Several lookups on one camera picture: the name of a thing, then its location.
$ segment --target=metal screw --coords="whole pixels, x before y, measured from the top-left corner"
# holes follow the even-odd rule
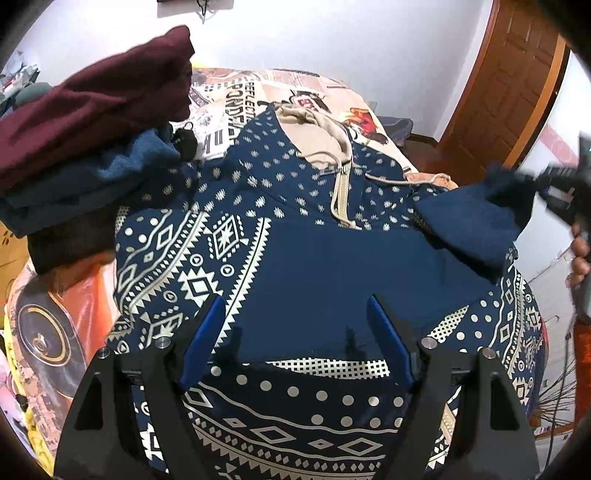
[[[103,348],[99,348],[98,356],[99,358],[107,358],[111,354],[111,349],[107,346]]]
[[[485,356],[485,358],[488,358],[489,360],[492,360],[494,357],[496,357],[496,352],[489,347],[485,347],[482,350],[482,355]]]
[[[156,340],[154,341],[154,345],[156,345],[156,348],[164,349],[168,345],[170,345],[170,338],[168,338],[168,337],[156,338]]]
[[[433,350],[437,346],[437,340],[435,338],[425,337],[421,340],[421,345],[429,350]]]

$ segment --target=brown door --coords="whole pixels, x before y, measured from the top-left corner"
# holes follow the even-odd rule
[[[480,69],[439,145],[471,181],[481,179],[489,163],[504,162],[518,143],[540,101],[558,39],[533,2],[523,0],[496,0],[488,35]]]

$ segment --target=person's hand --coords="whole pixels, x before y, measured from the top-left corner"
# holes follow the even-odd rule
[[[570,277],[570,286],[574,287],[583,281],[585,276],[591,270],[591,265],[585,260],[585,257],[589,254],[589,244],[580,234],[579,224],[575,223],[572,227],[574,240],[570,244],[570,249],[575,254],[576,258],[572,261],[571,267],[573,274]]]

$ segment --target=wooden floor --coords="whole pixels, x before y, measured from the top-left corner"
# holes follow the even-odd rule
[[[479,168],[463,165],[430,144],[406,140],[402,152],[419,171],[447,173],[458,185],[468,185],[482,180]]]

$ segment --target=finger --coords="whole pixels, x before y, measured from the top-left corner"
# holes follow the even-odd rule
[[[574,286],[578,285],[579,283],[581,283],[584,278],[585,277],[583,275],[571,275],[569,285],[571,287],[574,287]]]
[[[586,257],[589,254],[589,244],[582,236],[575,238],[570,248],[577,257]]]
[[[584,258],[581,257],[577,257],[575,258],[572,263],[571,263],[572,269],[573,269],[573,273],[575,275],[587,275],[589,273],[590,270],[590,265],[587,263],[587,261]]]

